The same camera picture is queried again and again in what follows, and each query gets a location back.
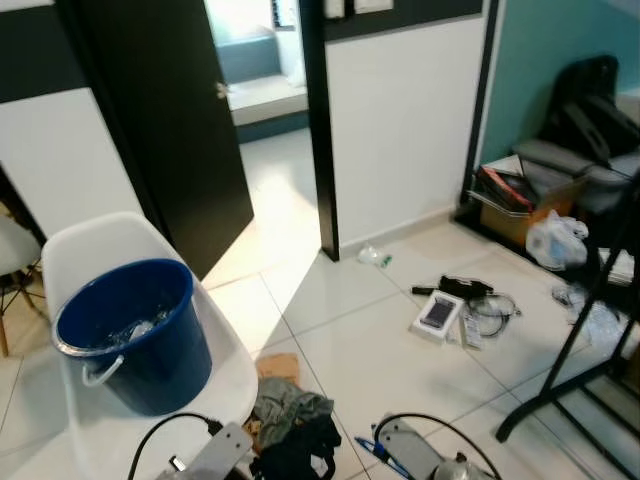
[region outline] white plastic chair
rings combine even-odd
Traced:
[[[51,319],[56,319],[65,302],[89,281],[121,265],[148,258],[170,258],[184,263],[160,233],[134,213],[106,215],[55,234],[42,253]],[[242,423],[249,416],[257,394],[255,366],[200,282],[194,278],[194,283],[193,302],[212,353],[213,370],[203,391],[184,410],[223,423]],[[157,418],[131,412],[106,386],[85,387],[80,362],[62,354],[60,357],[79,470],[92,480],[125,478],[133,451]],[[172,449],[177,445],[181,451],[186,449],[188,456],[198,452],[206,442],[206,436],[197,434],[202,433],[200,425],[167,425],[167,428],[177,430],[172,435],[159,436],[145,449],[145,461],[139,466],[140,478],[147,475],[155,478],[153,475],[160,473],[167,455],[175,453]]]
[[[33,265],[40,258],[40,245],[28,230],[22,228],[9,217],[0,215],[0,276],[11,275],[18,284],[18,290],[7,301],[4,301],[4,289],[0,291],[0,350],[2,356],[9,355],[7,335],[4,330],[4,313],[18,295],[22,295],[27,305],[37,310],[29,293],[25,289],[25,281],[17,275],[19,271],[29,268],[31,273]]]

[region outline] black door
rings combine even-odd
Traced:
[[[145,213],[202,278],[253,218],[203,0],[59,0]]]

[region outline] blue bucket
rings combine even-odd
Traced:
[[[87,387],[105,383],[132,410],[163,415],[189,403],[211,374],[191,296],[191,271],[152,259],[107,272],[62,308],[53,341],[82,361]]]

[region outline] white plastic wrapper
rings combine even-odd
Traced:
[[[527,233],[527,252],[547,270],[565,270],[587,261],[587,226],[571,217],[560,217],[555,210]]]

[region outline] wooden chair leg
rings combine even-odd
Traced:
[[[9,344],[7,343],[7,333],[4,331],[4,317],[2,312],[0,312],[0,350],[2,351],[2,356],[9,356]]]
[[[22,295],[22,298],[24,298],[24,301],[27,302],[27,305],[29,305],[31,309],[37,310],[38,308],[35,306],[33,300],[31,300],[31,297],[25,290],[26,287],[22,286],[22,280],[20,279],[20,276],[17,273],[12,273],[11,278],[13,278],[13,281],[17,283],[18,288],[20,289],[20,294]]]

